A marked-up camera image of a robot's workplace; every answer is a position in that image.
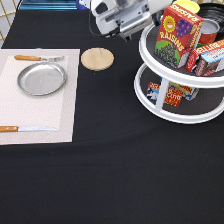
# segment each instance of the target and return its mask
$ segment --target food package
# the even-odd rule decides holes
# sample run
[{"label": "food package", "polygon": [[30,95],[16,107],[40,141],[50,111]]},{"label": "food package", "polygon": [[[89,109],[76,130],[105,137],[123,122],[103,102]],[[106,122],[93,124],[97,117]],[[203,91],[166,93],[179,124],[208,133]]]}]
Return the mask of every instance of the food package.
[{"label": "food package", "polygon": [[185,98],[186,100],[189,100],[189,101],[193,100],[199,91],[198,88],[182,86],[182,85],[174,83],[174,82],[170,82],[169,86],[171,88],[181,90],[183,92],[183,98]]},{"label": "food package", "polygon": [[191,52],[191,55],[188,59],[186,69],[190,72],[195,72],[202,54],[206,52],[218,50],[223,47],[224,47],[224,39],[217,41],[215,43],[194,49]]},{"label": "food package", "polygon": [[174,68],[186,65],[202,24],[203,18],[179,5],[166,7],[155,54]]},{"label": "food package", "polygon": [[224,48],[207,52],[201,56],[196,69],[197,76],[209,76],[224,69]]},{"label": "food package", "polygon": [[[160,85],[150,82],[146,97],[148,99],[157,100],[159,94],[159,88]],[[182,94],[183,92],[181,90],[169,87],[164,102],[173,106],[179,106]]]}]

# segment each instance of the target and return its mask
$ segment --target cork coaster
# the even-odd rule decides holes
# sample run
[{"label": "cork coaster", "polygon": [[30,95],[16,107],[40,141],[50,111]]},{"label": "cork coaster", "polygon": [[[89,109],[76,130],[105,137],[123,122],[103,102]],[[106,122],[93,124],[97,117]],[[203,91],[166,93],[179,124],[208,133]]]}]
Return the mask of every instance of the cork coaster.
[{"label": "cork coaster", "polygon": [[91,48],[82,54],[81,62],[90,70],[101,71],[113,64],[114,56],[107,49]]}]

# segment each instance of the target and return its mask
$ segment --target butter knife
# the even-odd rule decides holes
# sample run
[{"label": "butter knife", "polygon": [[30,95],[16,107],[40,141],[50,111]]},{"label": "butter knife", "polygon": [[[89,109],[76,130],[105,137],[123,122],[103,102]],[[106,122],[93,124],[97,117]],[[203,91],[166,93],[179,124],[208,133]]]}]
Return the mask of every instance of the butter knife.
[{"label": "butter knife", "polygon": [[16,60],[25,60],[25,61],[49,61],[49,62],[58,62],[64,60],[64,56],[55,57],[55,58],[41,58],[36,56],[25,56],[25,55],[16,55],[14,56]]},{"label": "butter knife", "polygon": [[0,126],[0,132],[19,132],[19,131],[57,131],[51,127],[18,127],[18,126]]}]

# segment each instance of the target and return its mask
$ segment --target white rim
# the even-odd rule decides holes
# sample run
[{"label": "white rim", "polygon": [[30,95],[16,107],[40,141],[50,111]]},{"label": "white rim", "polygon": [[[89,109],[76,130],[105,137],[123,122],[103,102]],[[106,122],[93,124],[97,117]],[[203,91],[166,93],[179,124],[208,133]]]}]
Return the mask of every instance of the white rim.
[{"label": "white rim", "polygon": [[153,24],[146,27],[143,32],[139,42],[139,51],[143,61],[146,65],[156,74],[161,77],[168,79],[169,81],[179,83],[181,85],[187,85],[197,88],[219,88],[224,86],[224,76],[223,77],[196,77],[184,75],[180,72],[173,71],[156,61],[151,54],[148,52],[146,47],[146,38],[149,32],[154,27]]},{"label": "white rim", "polygon": [[146,96],[143,94],[141,86],[140,86],[140,79],[143,71],[147,68],[147,65],[144,63],[138,70],[138,73],[135,77],[134,81],[134,89],[135,93],[139,99],[139,101],[153,114],[157,115],[158,117],[161,117],[163,119],[166,119],[168,121],[176,122],[176,123],[182,123],[182,124],[195,124],[195,123],[202,123],[209,121],[215,117],[217,117],[219,114],[221,114],[224,110],[224,99],[219,104],[217,108],[214,110],[201,114],[201,115],[179,115],[174,114],[168,111],[165,111],[163,109],[158,110],[156,109],[155,105],[151,103]]}]

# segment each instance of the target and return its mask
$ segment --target white turntable organizer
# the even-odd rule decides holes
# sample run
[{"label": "white turntable organizer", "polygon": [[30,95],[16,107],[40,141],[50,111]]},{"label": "white turntable organizer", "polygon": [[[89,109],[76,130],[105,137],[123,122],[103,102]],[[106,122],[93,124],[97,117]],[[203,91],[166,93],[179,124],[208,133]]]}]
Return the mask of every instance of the white turntable organizer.
[{"label": "white turntable organizer", "polygon": [[[185,67],[173,69],[154,55],[159,28],[150,25],[142,33],[139,51],[145,62],[138,70],[134,81],[136,95],[140,102],[155,115],[169,121],[194,124],[209,121],[224,110],[224,71],[209,77],[197,77]],[[148,100],[146,91],[149,82],[162,83],[157,101]],[[182,98],[178,107],[164,103],[169,81],[185,86],[200,88],[192,101]]]}]

